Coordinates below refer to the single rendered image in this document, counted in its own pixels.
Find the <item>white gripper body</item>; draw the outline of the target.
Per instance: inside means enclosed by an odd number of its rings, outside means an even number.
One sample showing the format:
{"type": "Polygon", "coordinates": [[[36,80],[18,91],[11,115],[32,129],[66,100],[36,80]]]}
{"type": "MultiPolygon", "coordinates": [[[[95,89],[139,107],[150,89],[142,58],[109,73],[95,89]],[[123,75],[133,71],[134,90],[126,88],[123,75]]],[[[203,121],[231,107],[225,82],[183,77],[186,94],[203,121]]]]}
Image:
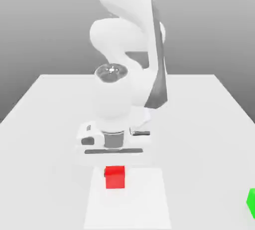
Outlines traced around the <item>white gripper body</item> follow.
{"type": "Polygon", "coordinates": [[[144,151],[142,148],[86,149],[83,153],[83,165],[91,167],[144,165],[144,151]]]}

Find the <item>small red cube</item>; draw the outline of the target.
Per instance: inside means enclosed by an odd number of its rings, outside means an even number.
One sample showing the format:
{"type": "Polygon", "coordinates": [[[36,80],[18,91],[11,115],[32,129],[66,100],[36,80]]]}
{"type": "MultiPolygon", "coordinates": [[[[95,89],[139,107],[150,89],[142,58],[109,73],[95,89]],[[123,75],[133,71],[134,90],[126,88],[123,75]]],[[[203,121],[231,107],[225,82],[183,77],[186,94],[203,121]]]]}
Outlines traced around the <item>small red cube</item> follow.
{"type": "Polygon", "coordinates": [[[124,166],[106,166],[104,170],[107,189],[125,188],[125,167],[124,166]]]}

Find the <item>small green cube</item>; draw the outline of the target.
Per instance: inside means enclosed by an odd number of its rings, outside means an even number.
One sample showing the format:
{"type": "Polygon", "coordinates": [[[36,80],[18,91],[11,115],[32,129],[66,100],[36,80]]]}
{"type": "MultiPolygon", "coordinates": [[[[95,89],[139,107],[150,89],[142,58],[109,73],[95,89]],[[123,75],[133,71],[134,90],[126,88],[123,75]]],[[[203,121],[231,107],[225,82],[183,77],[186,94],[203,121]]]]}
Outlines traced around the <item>small green cube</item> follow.
{"type": "Polygon", "coordinates": [[[249,190],[246,203],[252,217],[255,219],[255,188],[249,190]]]}

